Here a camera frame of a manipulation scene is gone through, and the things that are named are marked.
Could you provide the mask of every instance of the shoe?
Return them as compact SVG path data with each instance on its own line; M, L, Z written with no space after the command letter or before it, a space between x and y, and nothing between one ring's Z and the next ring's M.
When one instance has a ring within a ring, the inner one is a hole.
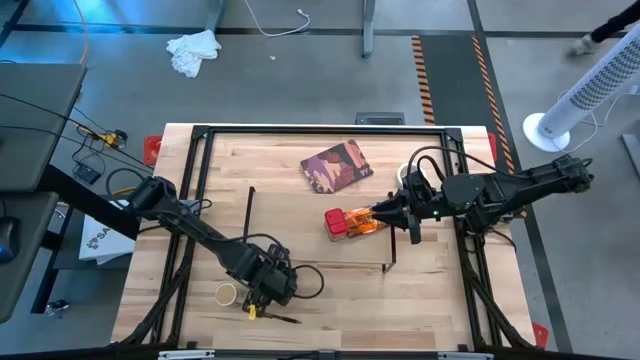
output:
M591 35L587 34L580 40L576 40L571 48L571 54L575 56L593 54L600 49L600 44L591 40Z

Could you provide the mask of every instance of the white cloth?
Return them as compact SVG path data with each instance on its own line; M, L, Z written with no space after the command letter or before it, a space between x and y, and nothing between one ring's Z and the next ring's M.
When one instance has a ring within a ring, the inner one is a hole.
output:
M167 41L167 51L173 54L171 65L178 72L194 78L200 71L202 59L215 59L222 49L211 30Z

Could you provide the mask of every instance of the red object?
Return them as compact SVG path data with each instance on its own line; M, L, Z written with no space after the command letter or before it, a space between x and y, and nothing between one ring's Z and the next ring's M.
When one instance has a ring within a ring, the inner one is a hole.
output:
M331 209L324 213L324 220L331 241L342 240L347 236L347 221L344 219L342 209Z
M489 145L491 145L491 153L493 154L493 161L498 161L498 149L496 148L496 136L489 133Z
M145 136L144 138L144 158L145 165L155 165L158 161L160 153L160 145L162 144L162 135Z
M531 324L533 325L533 335L536 338L536 345L546 349L547 341L549 340L549 329L533 321Z

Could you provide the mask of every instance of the orange striped tape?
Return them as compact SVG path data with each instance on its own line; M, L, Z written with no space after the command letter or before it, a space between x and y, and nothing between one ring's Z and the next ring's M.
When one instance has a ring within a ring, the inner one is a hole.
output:
M411 47L413 48L413 60L416 63L416 72L418 74L418 86L420 87L420 99L422 101L422 114L424 122L427 125L435 125L436 120L433 117L433 104L431 104L431 91L429 90L429 82L427 81L427 71L424 66L424 55L422 54L422 45L418 36L411 37Z
M496 104L496 98L493 94L493 87L491 86L491 80L489 80L489 71L487 70L487 65L484 61L484 55L482 53L482 47L480 46L480 41L475 36L471 37L473 41L473 48L476 51L476 57L478 58L478 65L480 65L480 73L482 74L482 80L484 81L484 87L487 90L487 98L489 99L489 105L491 106L491 114L493 115L493 121L496 124L496 128L498 128L498 137L500 138L500 146L502 147L502 152L504 153L505 161L507 163L507 169L510 174L515 173L515 167L513 166L513 158L511 157L511 149L509 148L509 143L507 142L507 137L504 132L504 127L502 126L502 120L500 119L500 111L498 110L498 105Z

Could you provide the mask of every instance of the yellow object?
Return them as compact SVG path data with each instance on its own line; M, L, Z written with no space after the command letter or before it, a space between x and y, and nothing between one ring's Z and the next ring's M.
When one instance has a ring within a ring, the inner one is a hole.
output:
M255 320L256 319L256 306L255 305L249 305L249 320Z

